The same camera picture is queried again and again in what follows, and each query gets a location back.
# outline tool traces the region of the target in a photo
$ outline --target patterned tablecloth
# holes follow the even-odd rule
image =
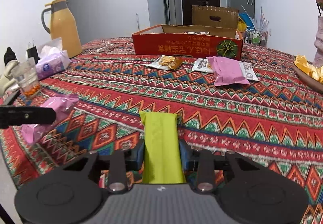
[[[306,223],[322,216],[322,95],[290,68],[294,56],[245,45],[242,60],[259,82],[215,88],[212,74],[193,72],[187,58],[175,71],[145,67],[156,56],[135,55],[131,38],[87,43],[70,67],[41,82],[40,94],[15,104],[40,105],[57,94],[77,93],[70,117],[28,146],[19,127],[0,132],[1,148],[17,187],[87,150],[111,154],[144,137],[140,110],[178,113],[178,135],[223,154],[235,150],[299,183],[308,193]],[[140,174],[128,173],[130,182]],[[217,185],[223,185],[221,172]]]

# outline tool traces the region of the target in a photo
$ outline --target yellow thermos jug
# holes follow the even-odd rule
[[[41,21],[45,30],[50,34],[52,40],[62,37],[63,50],[66,50],[69,58],[72,58],[82,52],[82,46],[76,27],[75,18],[69,8],[66,0],[54,0],[45,6],[41,13]],[[44,13],[51,11],[50,28],[45,25]]]

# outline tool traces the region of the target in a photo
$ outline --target green pumpkin picture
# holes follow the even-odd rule
[[[218,44],[216,50],[219,56],[234,59],[238,55],[239,47],[232,40],[224,40]]]

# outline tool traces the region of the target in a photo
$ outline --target cardboard box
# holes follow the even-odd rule
[[[210,35],[189,35],[183,32],[210,32]],[[235,28],[200,25],[156,25],[132,35],[138,55],[168,55],[205,58],[225,56],[241,59],[243,38]]]
[[[239,10],[215,6],[192,5],[193,25],[237,29]]]

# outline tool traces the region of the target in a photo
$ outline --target red cardboard box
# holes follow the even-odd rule
[[[183,32],[210,32],[189,35]],[[243,38],[236,29],[200,25],[156,25],[132,35],[138,55],[168,55],[205,58],[225,56],[240,60]]]

